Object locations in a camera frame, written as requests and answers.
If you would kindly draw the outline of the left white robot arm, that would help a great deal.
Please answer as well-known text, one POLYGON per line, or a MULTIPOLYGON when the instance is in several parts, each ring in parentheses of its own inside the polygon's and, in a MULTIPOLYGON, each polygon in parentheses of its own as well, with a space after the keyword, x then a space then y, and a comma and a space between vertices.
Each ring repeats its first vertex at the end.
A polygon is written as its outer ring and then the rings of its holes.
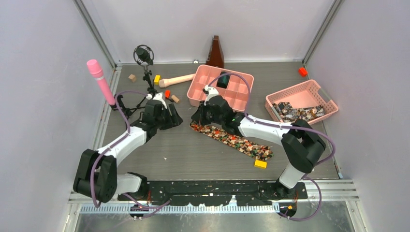
POLYGON ((117 167, 158 130, 177 127, 182 122, 174 104, 149 100, 141 117, 120 137, 102 148, 86 149, 82 153, 73 182, 74 192, 94 198, 96 203, 107 203, 115 195, 124 193, 143 200, 148 194, 147 178, 133 172, 118 174, 117 167))

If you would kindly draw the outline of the floral patterned necktie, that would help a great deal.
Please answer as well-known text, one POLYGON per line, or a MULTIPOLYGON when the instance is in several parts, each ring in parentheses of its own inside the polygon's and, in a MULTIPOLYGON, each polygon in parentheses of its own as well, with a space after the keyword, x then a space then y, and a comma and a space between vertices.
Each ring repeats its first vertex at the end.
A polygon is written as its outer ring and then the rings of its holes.
POLYGON ((274 156, 273 151, 269 146, 260 145, 246 138, 229 134, 222 128, 217 128, 211 125, 199 125, 194 121, 190 123, 190 127, 194 131, 228 145, 255 160, 266 161, 274 156))

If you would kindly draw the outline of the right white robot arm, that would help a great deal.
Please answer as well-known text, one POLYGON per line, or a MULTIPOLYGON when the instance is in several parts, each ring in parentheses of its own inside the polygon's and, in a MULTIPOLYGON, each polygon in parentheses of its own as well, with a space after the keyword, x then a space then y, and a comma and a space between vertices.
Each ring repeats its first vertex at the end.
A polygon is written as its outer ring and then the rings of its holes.
POLYGON ((201 101, 191 118, 199 125, 218 124, 231 135, 258 138, 282 146, 289 164, 277 180, 276 192, 285 199, 295 193, 295 185, 313 171, 326 149, 322 135, 306 121, 278 123, 236 112, 221 96, 201 101))

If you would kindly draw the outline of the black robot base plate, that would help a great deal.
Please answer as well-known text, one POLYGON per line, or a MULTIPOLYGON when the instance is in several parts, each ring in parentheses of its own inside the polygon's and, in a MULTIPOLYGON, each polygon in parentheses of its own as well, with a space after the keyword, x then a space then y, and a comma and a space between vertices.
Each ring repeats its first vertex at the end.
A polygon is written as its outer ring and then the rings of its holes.
POLYGON ((274 201, 289 200, 279 212, 293 216, 297 201, 306 200, 305 184, 299 182, 287 189, 276 181, 268 180, 196 180, 196 181, 145 181, 136 193, 120 194, 120 201, 147 202, 151 207, 168 206, 218 207, 227 206, 231 201, 236 206, 269 206, 274 201))

